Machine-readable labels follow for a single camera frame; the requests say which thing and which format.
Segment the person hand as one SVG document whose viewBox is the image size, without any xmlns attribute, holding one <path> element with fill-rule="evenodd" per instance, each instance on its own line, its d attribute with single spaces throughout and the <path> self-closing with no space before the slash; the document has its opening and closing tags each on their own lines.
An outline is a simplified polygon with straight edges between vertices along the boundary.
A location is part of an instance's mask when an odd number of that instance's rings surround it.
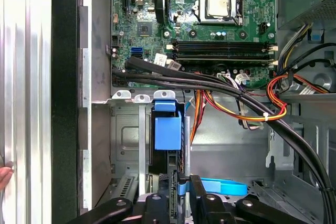
<svg viewBox="0 0 336 224">
<path fill-rule="evenodd" d="M 11 167 L 1 167 L 0 190 L 3 190 L 9 183 L 14 171 Z"/>
</svg>

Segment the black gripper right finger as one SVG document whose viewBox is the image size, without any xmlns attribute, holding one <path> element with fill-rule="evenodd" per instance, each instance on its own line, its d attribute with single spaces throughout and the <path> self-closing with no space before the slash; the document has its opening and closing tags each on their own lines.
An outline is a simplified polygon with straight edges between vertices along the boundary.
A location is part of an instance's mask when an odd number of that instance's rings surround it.
<svg viewBox="0 0 336 224">
<path fill-rule="evenodd" d="M 190 204 L 194 223 L 304 223 L 252 195 L 226 208 L 220 196 L 205 191 L 198 175 L 190 176 Z"/>
</svg>

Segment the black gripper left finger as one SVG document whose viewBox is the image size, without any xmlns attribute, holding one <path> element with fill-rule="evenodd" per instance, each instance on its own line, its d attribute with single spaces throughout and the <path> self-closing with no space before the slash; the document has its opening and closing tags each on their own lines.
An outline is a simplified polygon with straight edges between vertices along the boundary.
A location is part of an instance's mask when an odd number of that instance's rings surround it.
<svg viewBox="0 0 336 224">
<path fill-rule="evenodd" d="M 162 194 L 145 194 L 134 204 L 113 198 L 69 223 L 169 223 L 168 199 Z"/>
</svg>

